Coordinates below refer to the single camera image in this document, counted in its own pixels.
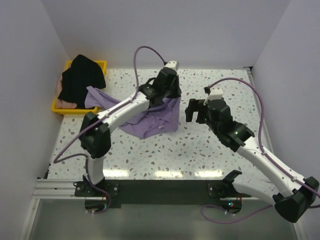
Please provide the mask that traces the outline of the purple t shirt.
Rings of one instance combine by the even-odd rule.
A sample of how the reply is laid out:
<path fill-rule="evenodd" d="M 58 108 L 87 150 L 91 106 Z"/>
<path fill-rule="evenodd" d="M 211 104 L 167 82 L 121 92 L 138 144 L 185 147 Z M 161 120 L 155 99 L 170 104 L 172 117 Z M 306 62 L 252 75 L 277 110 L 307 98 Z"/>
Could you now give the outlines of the purple t shirt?
<path fill-rule="evenodd" d="M 87 87 L 85 108 L 100 107 L 109 109 L 121 101 L 104 93 L 98 88 Z M 165 132 L 175 132 L 179 128 L 181 98 L 164 98 L 163 103 L 139 113 L 119 128 L 132 136 L 145 139 Z"/>

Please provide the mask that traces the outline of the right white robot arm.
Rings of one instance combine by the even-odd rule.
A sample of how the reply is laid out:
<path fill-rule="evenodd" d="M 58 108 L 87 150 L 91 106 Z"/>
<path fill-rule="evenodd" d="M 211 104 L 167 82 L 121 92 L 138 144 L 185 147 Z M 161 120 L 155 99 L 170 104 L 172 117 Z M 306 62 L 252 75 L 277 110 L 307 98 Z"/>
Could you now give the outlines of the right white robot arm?
<path fill-rule="evenodd" d="M 190 99 L 185 109 L 186 121 L 206 124 L 222 145 L 250 161 L 270 180 L 277 193 L 266 189 L 257 181 L 245 181 L 241 172 L 233 170 L 223 179 L 223 192 L 230 197 L 247 194 L 272 205 L 285 220 L 296 223 L 316 200 L 320 183 L 312 176 L 292 170 L 264 148 L 258 137 L 246 125 L 237 122 L 230 107 L 221 99 Z"/>

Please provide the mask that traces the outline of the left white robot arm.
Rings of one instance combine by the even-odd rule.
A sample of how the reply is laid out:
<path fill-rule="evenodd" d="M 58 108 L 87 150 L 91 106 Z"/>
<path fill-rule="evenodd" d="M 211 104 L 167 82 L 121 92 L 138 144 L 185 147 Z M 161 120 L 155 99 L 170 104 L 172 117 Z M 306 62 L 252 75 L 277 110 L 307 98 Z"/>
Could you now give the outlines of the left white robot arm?
<path fill-rule="evenodd" d="M 89 112 L 83 118 L 79 140 L 85 151 L 85 174 L 76 183 L 75 196 L 106 197 L 104 156 L 111 149 L 114 130 L 121 128 L 140 139 L 178 130 L 181 89 L 177 67 L 166 64 L 156 77 L 121 102 L 97 90 L 89 93 L 104 110 L 98 114 Z"/>

